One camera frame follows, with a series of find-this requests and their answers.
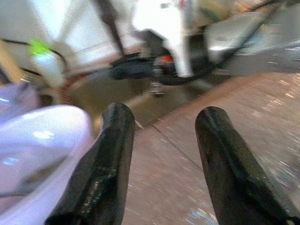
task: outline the white wall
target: white wall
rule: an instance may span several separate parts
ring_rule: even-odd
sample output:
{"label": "white wall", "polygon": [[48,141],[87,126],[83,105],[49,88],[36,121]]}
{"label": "white wall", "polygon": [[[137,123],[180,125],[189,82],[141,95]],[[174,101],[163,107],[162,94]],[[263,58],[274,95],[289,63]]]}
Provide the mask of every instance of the white wall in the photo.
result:
{"label": "white wall", "polygon": [[[124,46],[138,45],[129,18],[135,0],[114,0]],[[29,41],[38,38],[63,54],[72,68],[117,53],[111,37],[90,0],[1,0],[0,38]],[[8,44],[20,66],[32,68],[25,46]]]}

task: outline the black cable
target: black cable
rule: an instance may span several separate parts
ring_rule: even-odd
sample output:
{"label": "black cable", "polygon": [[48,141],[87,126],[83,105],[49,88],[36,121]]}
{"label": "black cable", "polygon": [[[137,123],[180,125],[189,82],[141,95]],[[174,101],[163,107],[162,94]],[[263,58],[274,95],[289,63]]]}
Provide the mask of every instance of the black cable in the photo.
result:
{"label": "black cable", "polygon": [[[28,42],[23,42],[23,41],[15,41],[15,40],[10,40],[10,39],[4,39],[4,38],[2,38],[1,40],[3,40],[4,42],[8,42],[8,43],[13,43],[13,44],[20,44],[20,45],[29,45],[29,43]],[[61,58],[61,60],[63,61],[63,63],[64,63],[64,71],[68,71],[68,62],[67,62],[67,60],[65,59],[65,57],[62,55],[62,54],[60,54],[58,51],[56,51],[56,50],[54,50],[54,49],[49,49],[51,52],[53,52],[53,53],[55,53],[55,54],[57,54],[60,58]]]}
{"label": "black cable", "polygon": [[40,73],[38,73],[38,72],[35,72],[35,71],[33,71],[33,70],[26,69],[26,68],[23,68],[23,67],[20,67],[20,68],[21,68],[22,70],[24,70],[24,71],[28,72],[28,73],[31,73],[31,74],[35,74],[35,75],[41,76],[41,74],[40,74]]}

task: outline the green object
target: green object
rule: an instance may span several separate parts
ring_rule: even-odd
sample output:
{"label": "green object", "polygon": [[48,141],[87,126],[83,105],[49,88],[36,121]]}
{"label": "green object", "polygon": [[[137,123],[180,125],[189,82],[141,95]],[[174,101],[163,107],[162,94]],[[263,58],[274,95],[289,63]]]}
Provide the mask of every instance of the green object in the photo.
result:
{"label": "green object", "polygon": [[41,42],[40,40],[33,38],[30,40],[28,51],[29,51],[29,55],[35,56],[35,55],[47,54],[51,50],[48,45]]}

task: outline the floor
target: floor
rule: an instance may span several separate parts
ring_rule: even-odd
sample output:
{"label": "floor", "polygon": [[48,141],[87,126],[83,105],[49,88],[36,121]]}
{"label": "floor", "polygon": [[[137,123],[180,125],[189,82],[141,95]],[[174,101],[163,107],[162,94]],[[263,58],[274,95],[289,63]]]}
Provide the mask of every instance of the floor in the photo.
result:
{"label": "floor", "polygon": [[275,185],[300,210],[300,75],[232,78],[135,134],[123,225],[217,225],[195,136],[224,108]]}

